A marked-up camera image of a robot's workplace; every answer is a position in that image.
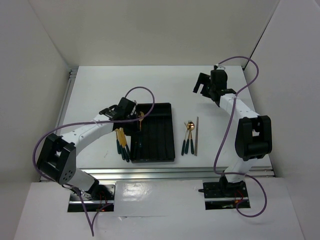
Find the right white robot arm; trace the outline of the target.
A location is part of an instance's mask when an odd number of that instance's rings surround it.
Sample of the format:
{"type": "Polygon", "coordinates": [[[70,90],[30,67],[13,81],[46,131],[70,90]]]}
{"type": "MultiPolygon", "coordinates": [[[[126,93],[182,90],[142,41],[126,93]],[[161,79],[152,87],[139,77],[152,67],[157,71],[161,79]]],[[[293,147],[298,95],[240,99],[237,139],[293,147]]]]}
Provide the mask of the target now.
{"type": "Polygon", "coordinates": [[[213,69],[210,74],[200,73],[193,89],[210,98],[216,105],[225,110],[232,121],[237,124],[235,135],[235,152],[239,159],[223,173],[225,179],[218,184],[223,196],[230,196],[236,185],[242,182],[245,174],[255,163],[272,151],[272,122],[269,116],[259,115],[238,98],[235,90],[227,88],[228,75],[223,69],[213,69]]]}

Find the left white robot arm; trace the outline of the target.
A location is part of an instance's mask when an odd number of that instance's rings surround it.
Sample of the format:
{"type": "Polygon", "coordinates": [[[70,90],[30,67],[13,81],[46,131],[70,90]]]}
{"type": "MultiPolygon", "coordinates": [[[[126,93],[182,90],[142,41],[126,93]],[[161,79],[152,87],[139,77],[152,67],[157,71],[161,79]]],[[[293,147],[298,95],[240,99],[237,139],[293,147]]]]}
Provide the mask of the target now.
{"type": "Polygon", "coordinates": [[[61,186],[69,186],[88,200],[95,199],[100,192],[105,192],[98,179],[77,167],[77,156],[90,144],[117,129],[137,133],[141,115],[133,110],[112,110],[106,108],[91,121],[76,122],[76,129],[57,135],[45,134],[39,156],[33,156],[33,165],[43,177],[61,186]]]}

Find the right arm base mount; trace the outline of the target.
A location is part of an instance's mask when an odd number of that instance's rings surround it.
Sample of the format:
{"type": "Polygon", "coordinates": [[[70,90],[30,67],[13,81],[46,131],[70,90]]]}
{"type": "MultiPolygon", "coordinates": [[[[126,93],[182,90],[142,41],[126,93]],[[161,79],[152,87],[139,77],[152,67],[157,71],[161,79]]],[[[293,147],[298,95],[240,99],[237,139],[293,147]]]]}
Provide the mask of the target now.
{"type": "Polygon", "coordinates": [[[229,189],[223,189],[219,182],[204,182],[202,188],[197,191],[204,196],[206,210],[235,209],[238,203],[239,209],[249,209],[251,207],[244,181],[236,183],[229,189]]]}

